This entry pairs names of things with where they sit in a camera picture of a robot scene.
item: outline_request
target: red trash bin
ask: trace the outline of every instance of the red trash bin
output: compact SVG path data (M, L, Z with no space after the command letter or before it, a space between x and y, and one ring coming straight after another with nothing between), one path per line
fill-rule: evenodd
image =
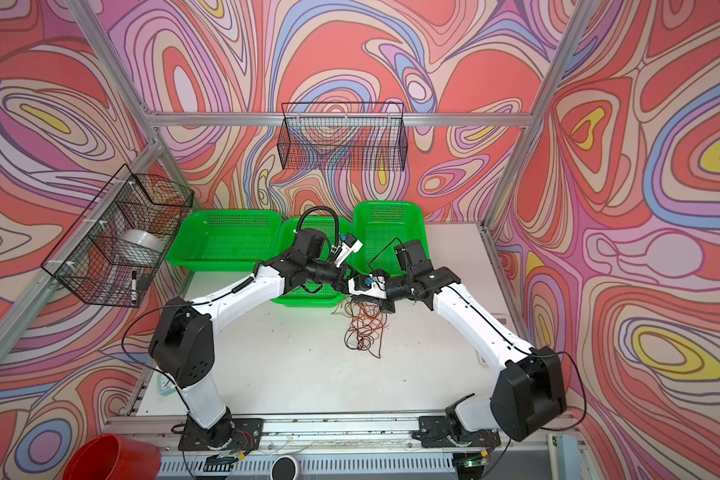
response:
M154 480L159 470L157 447L106 433L77 450L64 480Z

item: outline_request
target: white tabletop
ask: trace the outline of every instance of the white tabletop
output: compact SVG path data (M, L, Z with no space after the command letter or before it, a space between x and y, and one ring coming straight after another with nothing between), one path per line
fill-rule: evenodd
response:
M507 304L473 224L427 225L435 268L447 266L493 314ZM186 298L218 290L244 273L194 275ZM349 350L349 319L329 308L267 302L216 339L212 375L235 414L442 409L494 377L465 338L421 302L399 301L384 330L382 358ZM150 380L138 415L182 415L178 394Z

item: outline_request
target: tangled wire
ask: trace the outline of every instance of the tangled wire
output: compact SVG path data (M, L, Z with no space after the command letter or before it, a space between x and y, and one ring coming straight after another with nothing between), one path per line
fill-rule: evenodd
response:
M382 358L382 335L387 326L387 314L378 305L367 302L344 300L334 310L335 315L344 315L352 321L344 335L344 345L350 350L367 350L377 359ZM378 341L377 353L371 348Z

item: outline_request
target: green plastic basket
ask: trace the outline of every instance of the green plastic basket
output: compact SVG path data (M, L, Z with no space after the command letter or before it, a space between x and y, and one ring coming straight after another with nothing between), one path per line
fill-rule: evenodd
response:
M166 260L193 272L250 272L271 258L281 223L271 210L201 210L184 219Z
M280 226L280 233L277 236L276 248L272 251L272 256L279 255L290 245L293 245L293 239L296 238L296 225L298 218L291 218ZM333 217L332 216L308 216L304 220L302 228L314 228L325 232L328 236L328 242L333 245ZM338 219L338 231L342 234L348 234L352 231L352 225L343 218ZM328 258L329 247L326 245L322 248L320 260ZM305 285L311 291L315 291L320 285L308 282ZM339 293L328 285L323 285L317 293L307 293L304 289L291 290L272 302L280 303L285 306L336 306L344 300L344 293Z
M420 240L424 252L429 256L422 209L411 202L389 200L362 202L355 207L352 228L352 233L363 242L363 246L359 252L350 255L349 264L361 274L370 274L371 270L375 269L382 269L390 275L403 273L394 254L394 246L398 244L397 242L378 256L372 268L368 265L373 257L395 237L403 243Z

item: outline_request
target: robotic arm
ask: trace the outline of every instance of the robotic arm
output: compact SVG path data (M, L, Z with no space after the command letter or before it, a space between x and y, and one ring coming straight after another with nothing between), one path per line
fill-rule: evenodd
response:
M394 312L397 300L419 300L448 320L470 341L496 375L491 398L470 396L454 404L455 433L502 428L522 440L565 411L560 359L549 347L536 350L492 317L448 268L434 269L418 240L395 247L403 275L382 270L357 274L343 264L362 243L352 235L335 242L327 260L319 260L326 235L298 223L293 245L282 254L256 265L253 274L217 292L187 302L170 300L160 316L149 354L171 376L189 408L187 426L202 433L214 449L226 447L233 422L210 375L213 339L232 321L261 303L303 286L331 285L357 300L376 302Z

